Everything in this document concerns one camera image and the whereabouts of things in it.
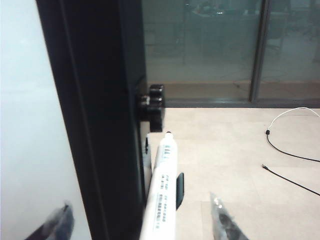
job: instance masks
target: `black door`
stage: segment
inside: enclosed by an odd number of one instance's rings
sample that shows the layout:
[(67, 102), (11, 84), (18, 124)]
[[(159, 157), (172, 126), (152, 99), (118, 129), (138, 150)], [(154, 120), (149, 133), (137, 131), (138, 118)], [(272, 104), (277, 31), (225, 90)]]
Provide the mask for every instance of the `black door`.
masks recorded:
[(92, 239), (138, 239), (151, 177), (141, 2), (37, 6)]

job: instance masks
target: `white wall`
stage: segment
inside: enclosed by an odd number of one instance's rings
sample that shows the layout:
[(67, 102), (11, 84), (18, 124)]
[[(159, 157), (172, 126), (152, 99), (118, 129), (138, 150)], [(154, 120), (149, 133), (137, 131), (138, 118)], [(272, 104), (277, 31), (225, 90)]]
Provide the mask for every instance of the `white wall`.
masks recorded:
[(65, 201), (91, 239), (36, 1), (1, 0), (1, 239), (22, 240)]

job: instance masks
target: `cable plug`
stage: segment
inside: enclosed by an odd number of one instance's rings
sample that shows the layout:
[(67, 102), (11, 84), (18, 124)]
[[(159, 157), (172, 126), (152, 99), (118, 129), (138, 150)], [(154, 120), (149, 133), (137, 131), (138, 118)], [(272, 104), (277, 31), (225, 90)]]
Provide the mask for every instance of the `cable plug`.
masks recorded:
[(266, 165), (261, 164), (261, 167), (265, 170), (269, 170), (269, 168)]

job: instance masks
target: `glass door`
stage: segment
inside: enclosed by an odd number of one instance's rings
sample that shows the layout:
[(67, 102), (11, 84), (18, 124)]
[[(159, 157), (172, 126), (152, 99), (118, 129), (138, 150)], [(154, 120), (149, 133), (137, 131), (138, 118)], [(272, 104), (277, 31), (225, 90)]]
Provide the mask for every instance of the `glass door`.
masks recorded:
[(320, 1), (272, 0), (259, 98), (320, 97)]
[(148, 82), (168, 100), (248, 101), (260, 0), (143, 0)]

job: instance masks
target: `beige floor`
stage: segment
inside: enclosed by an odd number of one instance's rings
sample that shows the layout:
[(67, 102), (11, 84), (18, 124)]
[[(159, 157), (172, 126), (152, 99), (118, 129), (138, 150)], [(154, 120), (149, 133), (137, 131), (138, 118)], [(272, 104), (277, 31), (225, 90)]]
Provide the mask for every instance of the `beige floor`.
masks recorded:
[[(320, 192), (320, 163), (271, 148), (265, 130), (285, 109), (168, 108), (165, 131), (178, 144), (185, 197), (177, 240), (213, 240), (210, 192), (251, 240), (320, 239), (320, 197), (261, 168)], [(307, 110), (279, 118), (270, 139), (279, 148), (320, 159), (320, 119)], [(163, 133), (150, 135), (152, 157)]]

